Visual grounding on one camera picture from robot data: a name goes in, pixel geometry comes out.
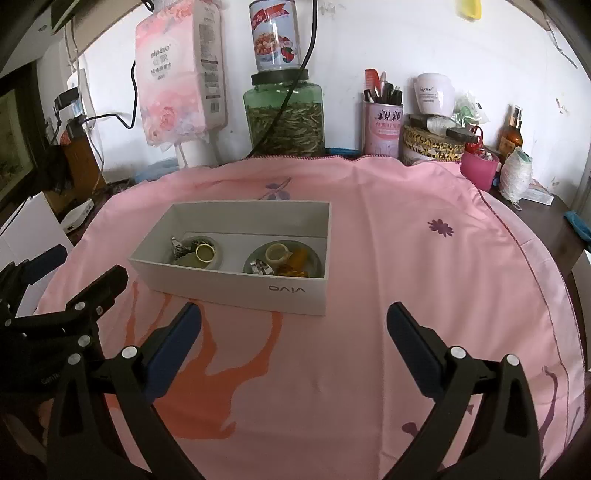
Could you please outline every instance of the canned food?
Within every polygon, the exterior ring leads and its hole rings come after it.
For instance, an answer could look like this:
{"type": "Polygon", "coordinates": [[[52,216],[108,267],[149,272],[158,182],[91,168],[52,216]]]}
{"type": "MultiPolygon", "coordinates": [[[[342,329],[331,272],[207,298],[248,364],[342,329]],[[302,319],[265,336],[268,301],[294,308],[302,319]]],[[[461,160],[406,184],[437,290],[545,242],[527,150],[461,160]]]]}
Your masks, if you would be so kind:
{"type": "Polygon", "coordinates": [[[300,34],[296,3],[257,0],[251,3],[252,39],[259,72],[299,68],[300,34]]]}

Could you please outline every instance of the white thread spool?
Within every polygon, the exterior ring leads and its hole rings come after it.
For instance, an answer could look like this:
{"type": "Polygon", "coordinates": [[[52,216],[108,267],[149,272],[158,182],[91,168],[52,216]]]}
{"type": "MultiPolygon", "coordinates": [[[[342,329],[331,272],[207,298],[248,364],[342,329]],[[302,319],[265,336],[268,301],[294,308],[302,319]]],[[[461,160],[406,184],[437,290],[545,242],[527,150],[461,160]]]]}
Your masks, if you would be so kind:
{"type": "Polygon", "coordinates": [[[512,203],[519,202],[524,193],[530,188],[533,175],[533,164],[529,155],[520,147],[507,158],[501,170],[501,185],[499,191],[504,198],[512,203]]]}

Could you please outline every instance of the pink container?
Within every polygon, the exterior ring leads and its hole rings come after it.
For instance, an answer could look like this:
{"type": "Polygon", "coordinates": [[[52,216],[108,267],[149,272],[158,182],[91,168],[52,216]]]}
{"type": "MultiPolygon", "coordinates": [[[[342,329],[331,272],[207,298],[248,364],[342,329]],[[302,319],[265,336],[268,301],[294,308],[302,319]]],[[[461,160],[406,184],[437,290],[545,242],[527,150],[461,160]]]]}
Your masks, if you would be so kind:
{"type": "Polygon", "coordinates": [[[365,155],[387,155],[398,158],[402,105],[365,103],[365,155]]]}
{"type": "Polygon", "coordinates": [[[498,158],[494,158],[494,161],[488,161],[465,152],[462,156],[460,171],[477,189],[488,192],[492,187],[492,181],[499,166],[498,158]]]}

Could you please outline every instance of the yellow object on wall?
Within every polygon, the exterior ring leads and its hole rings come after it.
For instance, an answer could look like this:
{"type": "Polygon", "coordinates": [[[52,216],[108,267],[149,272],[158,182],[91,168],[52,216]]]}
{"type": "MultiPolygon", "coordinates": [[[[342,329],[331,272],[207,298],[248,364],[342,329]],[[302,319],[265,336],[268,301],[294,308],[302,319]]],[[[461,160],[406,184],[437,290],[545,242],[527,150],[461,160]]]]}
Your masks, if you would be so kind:
{"type": "Polygon", "coordinates": [[[480,0],[460,0],[460,12],[464,17],[480,20],[482,18],[482,4],[480,0]]]}

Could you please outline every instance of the green plastic jar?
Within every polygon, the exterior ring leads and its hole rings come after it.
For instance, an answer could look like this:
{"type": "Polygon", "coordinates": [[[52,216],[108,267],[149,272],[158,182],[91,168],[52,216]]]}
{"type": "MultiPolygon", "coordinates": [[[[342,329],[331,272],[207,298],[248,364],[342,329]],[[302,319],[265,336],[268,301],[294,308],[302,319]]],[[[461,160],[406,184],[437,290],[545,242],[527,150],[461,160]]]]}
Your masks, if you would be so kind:
{"type": "MultiPolygon", "coordinates": [[[[275,70],[252,76],[254,88],[244,94],[244,106],[253,147],[273,122],[298,73],[298,69],[275,70]]],[[[324,155],[322,89],[308,82],[307,70],[302,72],[277,126],[256,155],[324,155]]]]}

